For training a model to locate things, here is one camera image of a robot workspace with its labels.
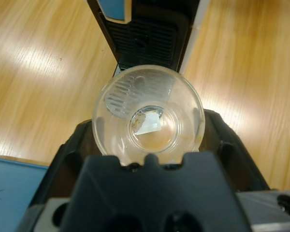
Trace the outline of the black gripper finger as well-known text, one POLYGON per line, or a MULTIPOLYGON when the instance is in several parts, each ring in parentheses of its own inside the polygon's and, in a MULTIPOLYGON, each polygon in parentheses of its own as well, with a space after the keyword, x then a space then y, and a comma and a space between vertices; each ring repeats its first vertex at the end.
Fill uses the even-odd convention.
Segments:
POLYGON ((204 110, 205 131, 200 151, 210 151, 220 160, 236 191, 270 190, 269 185, 235 131, 215 111, 204 110))
POLYGON ((50 198, 69 198, 85 159, 101 155, 91 120, 78 124, 69 139, 59 147, 30 205, 45 204, 50 198))

